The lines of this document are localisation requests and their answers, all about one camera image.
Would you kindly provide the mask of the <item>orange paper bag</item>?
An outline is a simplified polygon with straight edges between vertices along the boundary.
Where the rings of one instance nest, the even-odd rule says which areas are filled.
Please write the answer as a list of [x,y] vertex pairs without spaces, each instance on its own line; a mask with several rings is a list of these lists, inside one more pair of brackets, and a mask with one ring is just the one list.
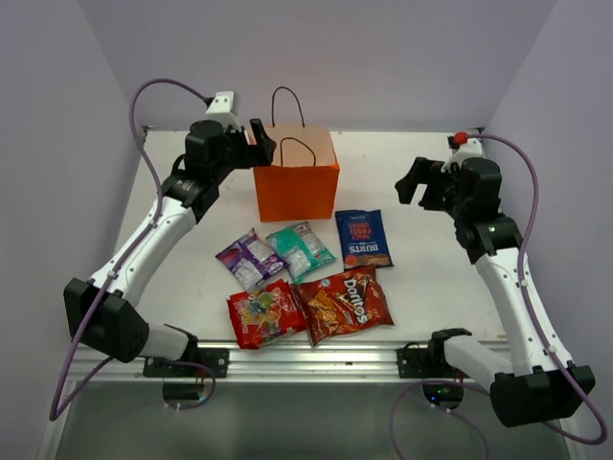
[[262,222],[330,219],[340,164],[328,128],[308,124],[300,102],[300,120],[278,122],[271,116],[265,127],[276,143],[272,164],[254,169]]

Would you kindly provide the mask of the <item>red Doritos chip bag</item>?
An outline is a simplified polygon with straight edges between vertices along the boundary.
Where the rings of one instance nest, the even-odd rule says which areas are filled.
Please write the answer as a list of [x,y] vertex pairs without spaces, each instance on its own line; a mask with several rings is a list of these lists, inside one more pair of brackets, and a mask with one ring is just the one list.
[[291,289],[305,317],[313,347],[330,337],[394,324],[373,265],[293,284]]

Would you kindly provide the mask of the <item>red candy bag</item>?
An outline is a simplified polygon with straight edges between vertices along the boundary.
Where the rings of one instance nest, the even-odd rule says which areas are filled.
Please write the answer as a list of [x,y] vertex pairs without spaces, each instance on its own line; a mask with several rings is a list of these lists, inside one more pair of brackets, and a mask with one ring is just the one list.
[[226,302],[241,349],[258,350],[307,328],[290,284],[283,279],[261,290],[233,294]]

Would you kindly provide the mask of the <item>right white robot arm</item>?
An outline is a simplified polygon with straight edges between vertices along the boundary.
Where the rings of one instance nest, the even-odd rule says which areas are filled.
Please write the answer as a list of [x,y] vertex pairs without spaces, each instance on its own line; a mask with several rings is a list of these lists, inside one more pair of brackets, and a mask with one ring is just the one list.
[[410,203],[424,185],[420,207],[451,216],[456,239],[485,282],[510,345],[511,356],[504,359],[466,329],[441,330],[431,335],[426,363],[435,375],[458,370],[479,383],[504,426],[569,418],[580,396],[594,388],[595,377],[589,366],[575,364],[548,319],[528,262],[519,257],[519,229],[500,210],[501,184],[498,165],[481,157],[450,167],[419,157],[396,184],[400,203]]

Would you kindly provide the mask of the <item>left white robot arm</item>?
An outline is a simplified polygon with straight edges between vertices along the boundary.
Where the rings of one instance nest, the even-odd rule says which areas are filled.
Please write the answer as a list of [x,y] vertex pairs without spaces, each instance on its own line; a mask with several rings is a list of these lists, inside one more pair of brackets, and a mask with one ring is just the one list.
[[162,262],[218,199],[229,173],[271,165],[275,142],[261,120],[251,120],[250,127],[232,130],[213,120],[192,124],[184,153],[135,233],[88,280],[73,279],[66,286],[63,297],[74,342],[121,362],[162,358],[181,377],[196,370],[193,336],[149,324],[136,308]]

